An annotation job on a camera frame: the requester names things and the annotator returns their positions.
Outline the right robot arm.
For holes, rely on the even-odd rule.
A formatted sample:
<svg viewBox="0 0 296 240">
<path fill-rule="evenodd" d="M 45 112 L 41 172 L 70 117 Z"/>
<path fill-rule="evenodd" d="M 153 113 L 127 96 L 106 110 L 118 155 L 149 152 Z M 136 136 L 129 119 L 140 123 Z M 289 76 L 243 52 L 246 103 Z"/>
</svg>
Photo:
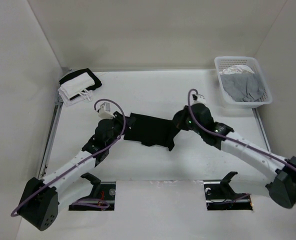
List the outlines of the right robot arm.
<svg viewBox="0 0 296 240">
<path fill-rule="evenodd" d="M 186 105 L 173 117 L 179 130 L 193 131 L 216 149 L 231 154 L 266 176 L 264 189 L 279 206 L 290 209 L 296 203 L 296 157 L 289 159 L 264 150 L 244 139 L 224 123 L 214 121 L 202 103 Z"/>
</svg>

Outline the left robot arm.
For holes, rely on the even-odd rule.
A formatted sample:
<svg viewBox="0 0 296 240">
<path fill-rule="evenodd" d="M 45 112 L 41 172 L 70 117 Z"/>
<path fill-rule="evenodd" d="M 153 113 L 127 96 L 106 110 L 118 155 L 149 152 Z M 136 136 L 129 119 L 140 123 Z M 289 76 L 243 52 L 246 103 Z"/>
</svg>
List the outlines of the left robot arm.
<svg viewBox="0 0 296 240">
<path fill-rule="evenodd" d="M 16 213 L 39 231 L 48 229 L 58 216 L 60 194 L 83 175 L 88 176 L 135 121 L 117 111 L 112 119 L 100 120 L 94 135 L 72 160 L 42 179 L 33 177 L 26 183 Z"/>
</svg>

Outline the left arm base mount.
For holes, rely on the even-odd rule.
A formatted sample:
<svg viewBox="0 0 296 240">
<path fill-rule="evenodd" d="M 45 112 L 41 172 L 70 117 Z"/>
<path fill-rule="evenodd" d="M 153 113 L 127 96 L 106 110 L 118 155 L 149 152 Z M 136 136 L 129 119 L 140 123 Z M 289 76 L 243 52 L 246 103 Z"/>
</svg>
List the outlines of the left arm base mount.
<svg viewBox="0 0 296 240">
<path fill-rule="evenodd" d="M 91 173 L 80 177 L 85 184 L 77 200 L 69 205 L 69 211 L 113 211 L 115 209 L 116 182 L 101 181 Z"/>
</svg>

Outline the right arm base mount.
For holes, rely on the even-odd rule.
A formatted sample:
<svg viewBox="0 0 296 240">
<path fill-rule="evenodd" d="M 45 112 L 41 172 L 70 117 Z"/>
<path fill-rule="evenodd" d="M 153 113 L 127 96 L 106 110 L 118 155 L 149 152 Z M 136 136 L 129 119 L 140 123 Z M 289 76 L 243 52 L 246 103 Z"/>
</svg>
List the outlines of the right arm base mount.
<svg viewBox="0 0 296 240">
<path fill-rule="evenodd" d="M 249 193 L 236 193 L 230 186 L 232 178 L 238 172 L 231 171 L 224 178 L 203 182 L 206 209 L 208 211 L 253 210 Z"/>
</svg>

